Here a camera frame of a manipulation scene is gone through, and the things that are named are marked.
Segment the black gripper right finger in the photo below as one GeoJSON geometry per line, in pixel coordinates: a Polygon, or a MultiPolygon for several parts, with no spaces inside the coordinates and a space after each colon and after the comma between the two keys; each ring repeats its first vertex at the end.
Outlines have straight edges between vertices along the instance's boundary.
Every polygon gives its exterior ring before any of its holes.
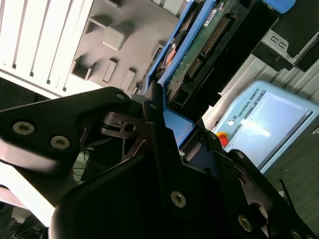
{"type": "Polygon", "coordinates": [[[243,152],[226,153],[217,135],[208,130],[203,144],[214,156],[226,212],[240,239],[317,237],[243,152]]]}

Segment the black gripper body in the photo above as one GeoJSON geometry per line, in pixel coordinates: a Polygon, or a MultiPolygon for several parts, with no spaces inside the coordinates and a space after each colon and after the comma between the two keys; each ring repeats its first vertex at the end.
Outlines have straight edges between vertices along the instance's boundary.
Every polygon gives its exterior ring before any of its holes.
{"type": "Polygon", "coordinates": [[[135,156],[72,191],[52,239],[239,239],[212,172],[177,158],[135,156]]]}

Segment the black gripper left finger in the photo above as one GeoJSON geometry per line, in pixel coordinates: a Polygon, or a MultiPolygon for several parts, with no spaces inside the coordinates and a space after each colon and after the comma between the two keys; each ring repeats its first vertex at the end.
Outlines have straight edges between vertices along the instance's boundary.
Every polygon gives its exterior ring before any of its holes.
{"type": "Polygon", "coordinates": [[[70,191],[144,154],[186,164],[156,94],[136,102],[105,87],[0,113],[0,183],[36,217],[53,217],[70,191]]]}

